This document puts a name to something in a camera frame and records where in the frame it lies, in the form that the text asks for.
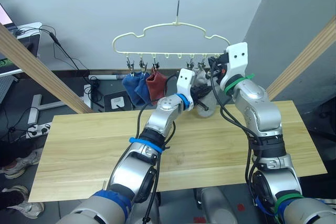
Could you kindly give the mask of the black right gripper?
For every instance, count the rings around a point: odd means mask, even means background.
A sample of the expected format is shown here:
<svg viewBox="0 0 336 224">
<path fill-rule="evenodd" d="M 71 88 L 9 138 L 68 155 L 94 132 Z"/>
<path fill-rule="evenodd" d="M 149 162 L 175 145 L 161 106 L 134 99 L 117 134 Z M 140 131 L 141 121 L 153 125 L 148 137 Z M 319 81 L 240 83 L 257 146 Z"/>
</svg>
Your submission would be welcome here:
<svg viewBox="0 0 336 224">
<path fill-rule="evenodd" d="M 227 64 L 229 63 L 228 53 L 221 54 L 217 59 L 214 56 L 208 57 L 208 63 L 215 63 L 216 77 L 224 77 L 227 72 Z"/>
</svg>

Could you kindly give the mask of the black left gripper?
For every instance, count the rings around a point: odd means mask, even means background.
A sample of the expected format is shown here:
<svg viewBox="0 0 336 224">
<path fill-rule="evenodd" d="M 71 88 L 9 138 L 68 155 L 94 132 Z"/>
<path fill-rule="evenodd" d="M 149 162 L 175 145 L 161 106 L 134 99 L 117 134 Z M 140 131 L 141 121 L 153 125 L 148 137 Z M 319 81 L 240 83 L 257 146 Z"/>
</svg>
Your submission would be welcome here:
<svg viewBox="0 0 336 224">
<path fill-rule="evenodd" d="M 203 102 L 198 102 L 199 99 L 205 97 L 210 93 L 210 86 L 203 84 L 201 86 L 191 87 L 191 97 L 193 99 L 194 105 L 198 105 L 203 108 L 204 111 L 208 111 L 208 106 Z"/>
</svg>

